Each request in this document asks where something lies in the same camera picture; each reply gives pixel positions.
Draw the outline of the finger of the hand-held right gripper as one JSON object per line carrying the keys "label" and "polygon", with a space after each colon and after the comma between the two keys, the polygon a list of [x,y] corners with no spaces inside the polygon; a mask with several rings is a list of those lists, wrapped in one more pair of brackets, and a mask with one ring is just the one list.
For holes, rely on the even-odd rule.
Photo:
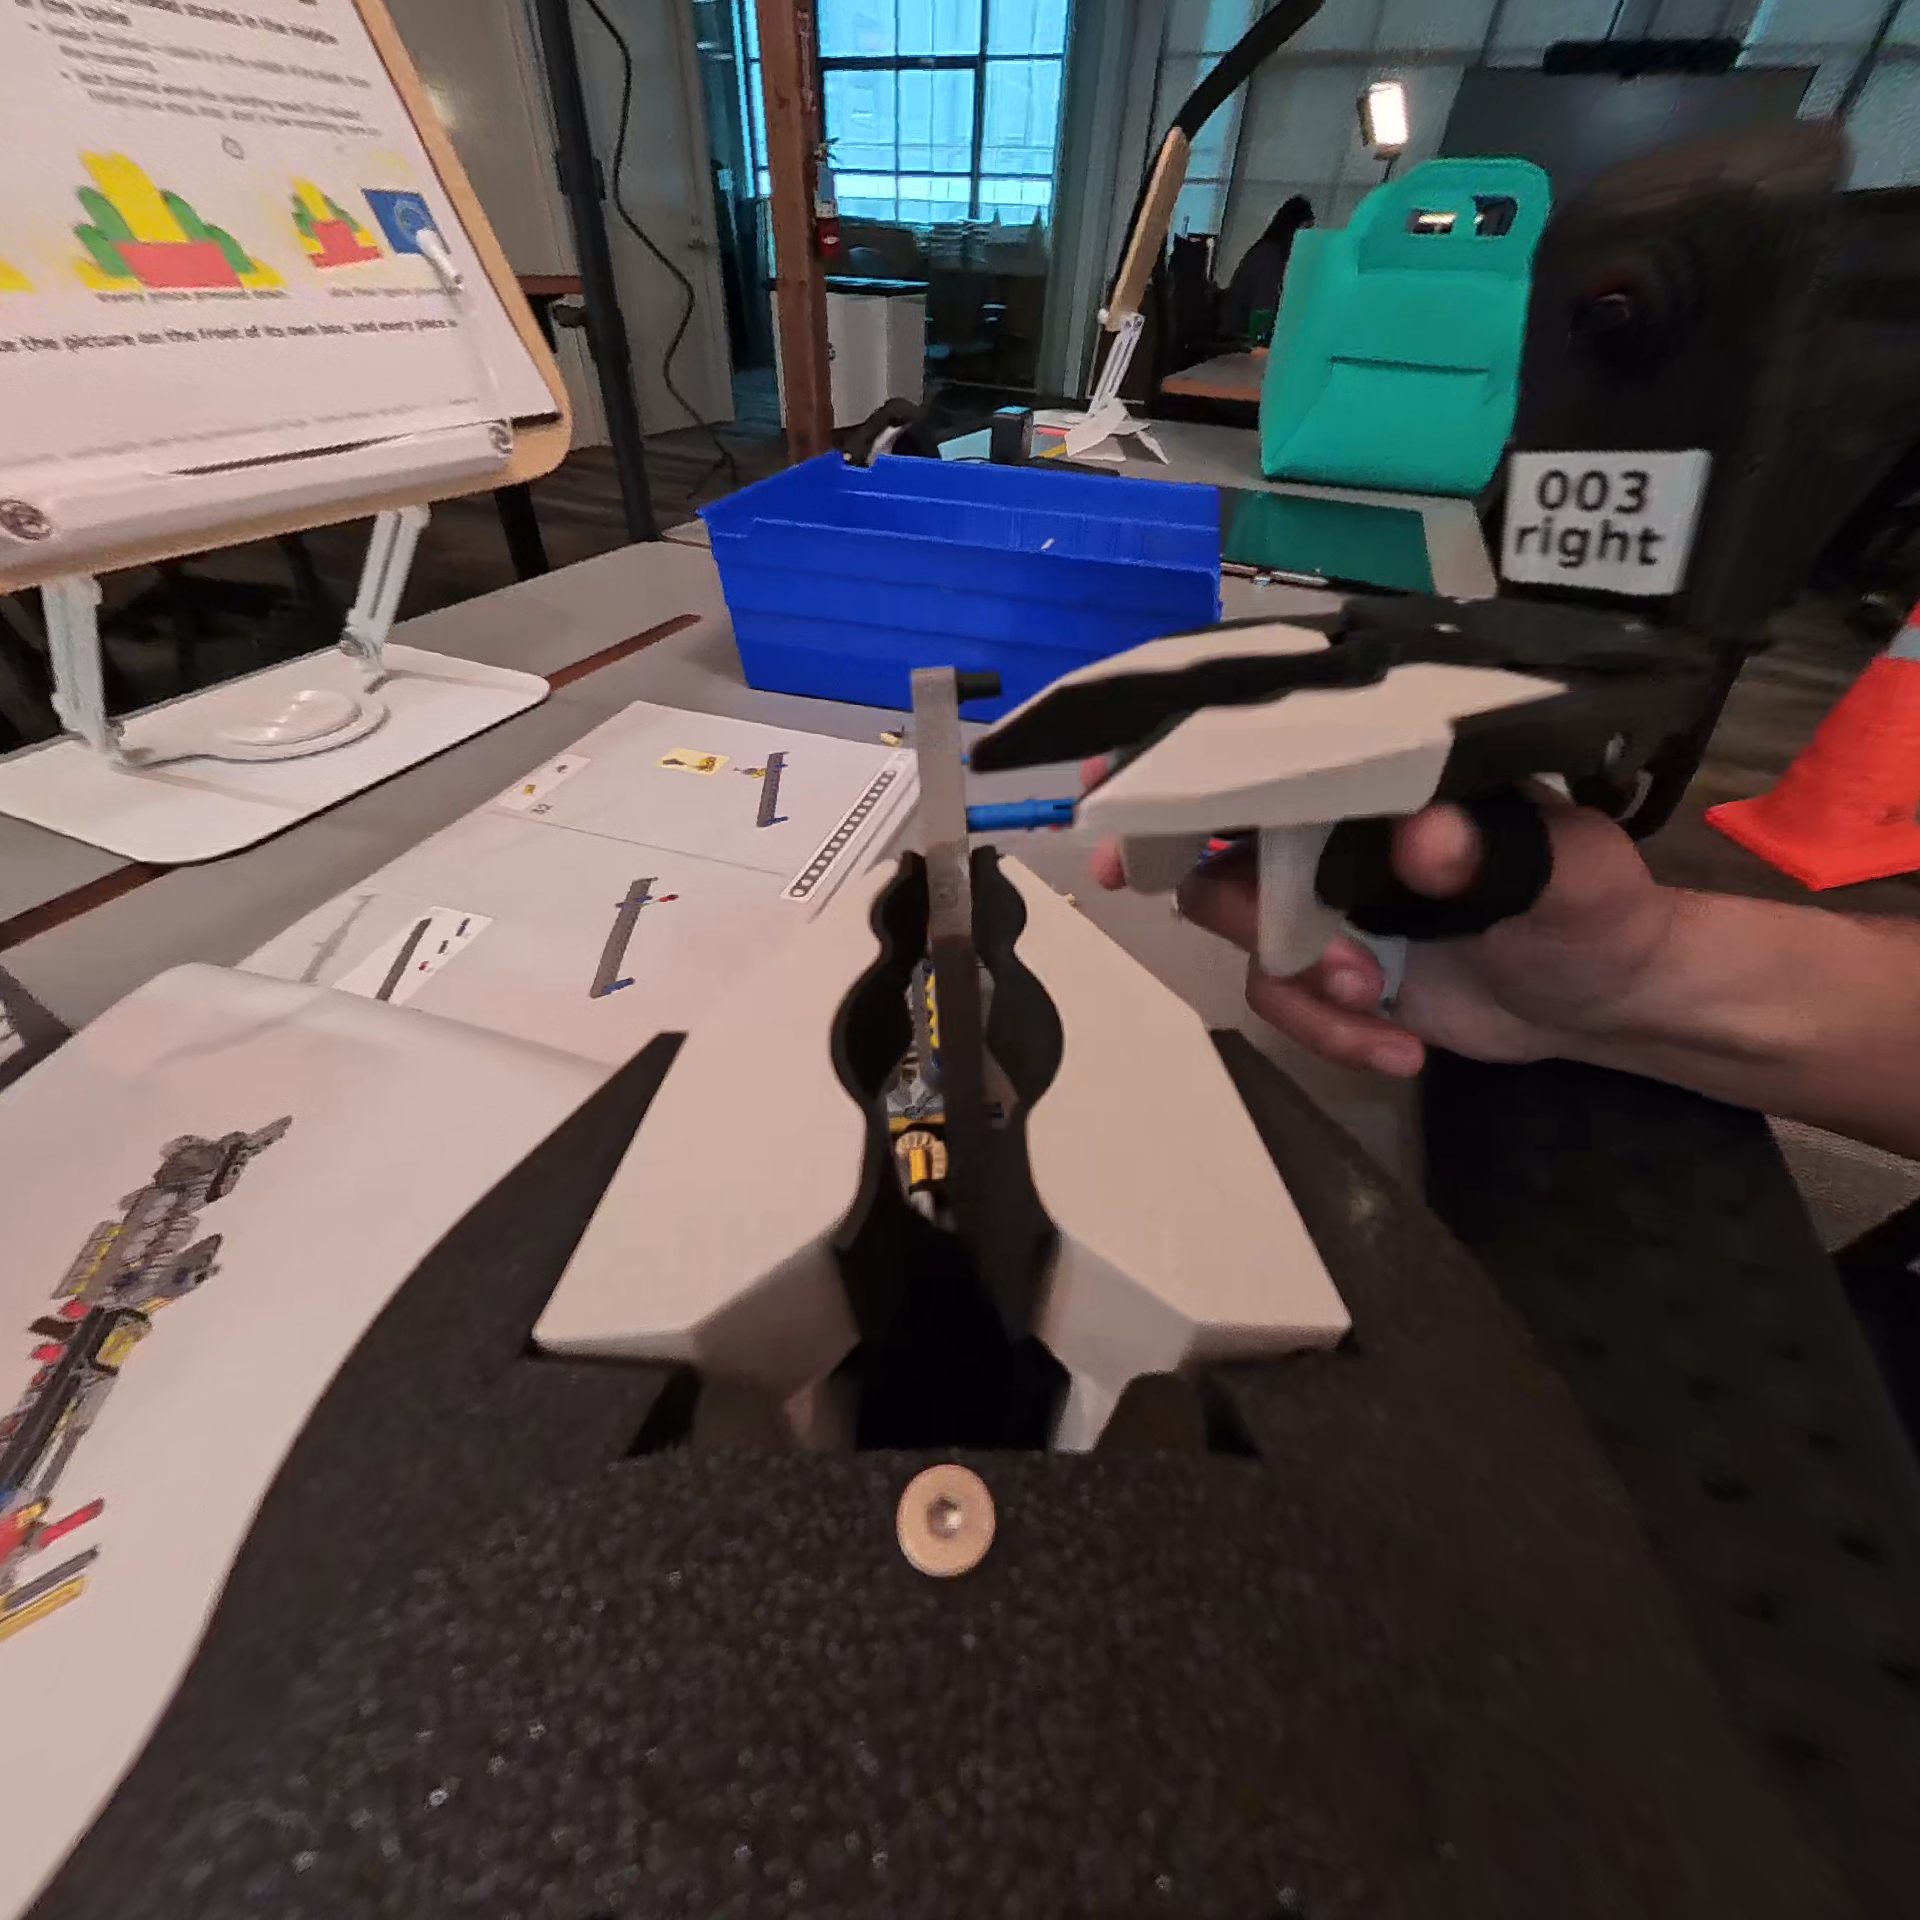
{"label": "finger of the hand-held right gripper", "polygon": [[982,775],[1136,751],[1193,713],[1344,690],[1347,647],[1278,619],[1144,642],[1046,687],[974,740]]}
{"label": "finger of the hand-held right gripper", "polygon": [[1436,797],[1460,723],[1567,690],[1503,668],[1396,665],[1366,688],[1202,708],[1088,792],[1078,826],[1129,842],[1411,813]]}

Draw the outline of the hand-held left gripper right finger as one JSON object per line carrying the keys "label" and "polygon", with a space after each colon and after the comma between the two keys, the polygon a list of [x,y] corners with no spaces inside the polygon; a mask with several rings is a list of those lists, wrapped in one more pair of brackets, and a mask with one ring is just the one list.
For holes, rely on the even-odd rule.
{"label": "hand-held left gripper right finger", "polygon": [[1140,1378],[1335,1349],[1352,1313],[1202,1018],[1017,858],[974,853],[974,915],[1054,1232],[1043,1448],[1090,1451]]}

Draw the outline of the grey lego car chassis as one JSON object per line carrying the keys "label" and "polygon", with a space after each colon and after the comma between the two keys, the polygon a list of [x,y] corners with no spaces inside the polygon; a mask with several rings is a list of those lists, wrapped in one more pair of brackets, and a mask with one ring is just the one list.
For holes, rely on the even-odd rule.
{"label": "grey lego car chassis", "polygon": [[914,968],[905,1005],[913,1033],[883,1095],[883,1114],[904,1199],[929,1224],[950,1231],[953,1210],[950,1204],[939,992],[930,960]]}

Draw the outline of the long dark grey lego beam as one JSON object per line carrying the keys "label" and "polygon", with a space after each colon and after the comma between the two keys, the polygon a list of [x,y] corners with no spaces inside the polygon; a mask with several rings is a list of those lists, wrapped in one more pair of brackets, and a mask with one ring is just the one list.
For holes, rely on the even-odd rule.
{"label": "long dark grey lego beam", "polygon": [[985,1081],[982,968],[974,944],[971,847],[962,753],[962,681],[950,665],[911,681],[920,756],[920,850],[929,883],[929,960],[937,1001],[939,1079],[950,1149],[950,1210],[1002,1325],[1017,1332],[990,1196],[992,1128]]}

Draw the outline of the person's right forearm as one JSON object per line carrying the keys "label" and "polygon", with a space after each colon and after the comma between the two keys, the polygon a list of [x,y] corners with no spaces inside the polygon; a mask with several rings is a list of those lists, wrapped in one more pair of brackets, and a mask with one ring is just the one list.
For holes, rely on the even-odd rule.
{"label": "person's right forearm", "polygon": [[1919,925],[1671,893],[1611,1065],[1919,1160]]}

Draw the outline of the open lego instruction booklet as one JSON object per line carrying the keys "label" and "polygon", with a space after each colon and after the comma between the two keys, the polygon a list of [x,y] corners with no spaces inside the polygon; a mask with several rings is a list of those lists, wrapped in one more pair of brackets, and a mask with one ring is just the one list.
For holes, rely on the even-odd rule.
{"label": "open lego instruction booklet", "polygon": [[6,1915],[134,1767],[273,1476],[425,1256],[786,947],[918,784],[890,737],[631,704],[6,1093]]}

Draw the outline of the person's right hand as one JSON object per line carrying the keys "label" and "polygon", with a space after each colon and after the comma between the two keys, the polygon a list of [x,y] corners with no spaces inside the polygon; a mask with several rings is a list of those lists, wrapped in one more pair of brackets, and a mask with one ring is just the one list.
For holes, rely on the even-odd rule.
{"label": "person's right hand", "polygon": [[[1427,1065],[1428,1044],[1528,1065],[1571,1059],[1577,1041],[1602,1033],[1662,949],[1674,901],[1617,823],[1551,784],[1529,781],[1522,796],[1552,839],[1552,880],[1528,915],[1467,943],[1412,944],[1392,1012],[1384,960],[1352,937],[1291,976],[1251,957],[1254,1015],[1327,1064],[1396,1079]],[[1481,836],[1463,808],[1434,804],[1392,823],[1390,859],[1412,893],[1446,901],[1474,885]],[[1257,864],[1247,849],[1204,856],[1176,901],[1192,924],[1255,954]]]}

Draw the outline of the black tablet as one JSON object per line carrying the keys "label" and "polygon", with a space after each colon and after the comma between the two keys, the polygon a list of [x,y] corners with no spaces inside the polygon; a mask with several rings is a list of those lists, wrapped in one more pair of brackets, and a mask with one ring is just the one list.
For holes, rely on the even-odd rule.
{"label": "black tablet", "polygon": [[1232,488],[1217,503],[1224,567],[1368,592],[1434,592],[1418,511]]}

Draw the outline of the blue storage bin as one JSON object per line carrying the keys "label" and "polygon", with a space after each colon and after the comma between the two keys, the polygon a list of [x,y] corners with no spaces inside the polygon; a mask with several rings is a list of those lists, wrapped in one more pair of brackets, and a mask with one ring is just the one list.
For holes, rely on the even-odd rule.
{"label": "blue storage bin", "polygon": [[1215,488],[827,453],[700,511],[744,680],[767,692],[911,707],[914,669],[1048,683],[1222,618]]}

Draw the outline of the teal felt bag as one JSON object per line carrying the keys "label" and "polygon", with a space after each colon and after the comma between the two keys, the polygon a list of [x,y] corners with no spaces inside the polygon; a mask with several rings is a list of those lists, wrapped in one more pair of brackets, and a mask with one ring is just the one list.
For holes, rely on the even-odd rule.
{"label": "teal felt bag", "polygon": [[1524,157],[1436,157],[1310,228],[1280,291],[1257,410],[1278,483],[1478,496],[1520,402],[1552,180]]}

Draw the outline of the large paned window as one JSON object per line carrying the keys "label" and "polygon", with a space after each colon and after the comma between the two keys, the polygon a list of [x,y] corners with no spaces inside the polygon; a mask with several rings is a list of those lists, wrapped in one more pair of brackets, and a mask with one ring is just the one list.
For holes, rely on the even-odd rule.
{"label": "large paned window", "polygon": [[1066,111],[1068,2],[818,5],[836,207],[871,225],[1043,225]]}

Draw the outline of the white book stand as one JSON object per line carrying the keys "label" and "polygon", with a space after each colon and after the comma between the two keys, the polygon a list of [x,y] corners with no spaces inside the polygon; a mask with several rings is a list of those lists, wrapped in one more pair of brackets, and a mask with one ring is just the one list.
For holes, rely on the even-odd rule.
{"label": "white book stand", "polygon": [[[371,7],[402,49],[385,5]],[[503,465],[472,469],[459,453],[476,455],[478,439],[438,434],[401,443],[406,484],[394,473],[377,477],[366,448],[175,476],[166,488],[88,496],[81,505],[106,505],[111,519],[82,527],[79,544],[31,543],[27,514],[6,499],[6,589],[40,592],[60,728],[52,744],[6,760],[6,816],[128,861],[200,864],[278,836],[547,699],[540,674],[391,641],[432,505],[528,483],[569,450],[559,363],[491,240],[497,279],[516,291],[568,405],[562,420],[514,428]],[[374,519],[374,530],[337,642],[128,719],[111,716],[106,573],[358,519]]]}

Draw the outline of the black tripod pole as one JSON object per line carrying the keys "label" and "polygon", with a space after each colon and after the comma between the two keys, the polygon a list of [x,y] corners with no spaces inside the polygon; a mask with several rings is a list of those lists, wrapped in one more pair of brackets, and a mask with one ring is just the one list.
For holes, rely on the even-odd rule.
{"label": "black tripod pole", "polygon": [[593,146],[585,79],[569,2],[532,2],[545,93],[559,138],[559,179],[583,279],[585,331],[608,423],[622,512],[633,543],[659,539],[646,471],[631,333],[618,301],[607,180]]}

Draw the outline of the brick picture instruction sheet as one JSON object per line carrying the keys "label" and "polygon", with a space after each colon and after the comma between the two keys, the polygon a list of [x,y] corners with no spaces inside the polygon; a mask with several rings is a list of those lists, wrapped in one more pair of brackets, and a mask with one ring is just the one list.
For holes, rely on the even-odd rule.
{"label": "brick picture instruction sheet", "polygon": [[478,441],[568,405],[371,5],[6,5],[6,499]]}

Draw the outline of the dark wall screen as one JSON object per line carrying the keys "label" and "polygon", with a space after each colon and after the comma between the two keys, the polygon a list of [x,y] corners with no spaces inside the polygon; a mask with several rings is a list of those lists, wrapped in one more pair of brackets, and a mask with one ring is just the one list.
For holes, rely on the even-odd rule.
{"label": "dark wall screen", "polygon": [[1551,176],[1593,176],[1676,143],[1793,122],[1812,67],[1735,67],[1719,75],[1551,75],[1474,68],[1463,75],[1436,151],[1522,157]]}

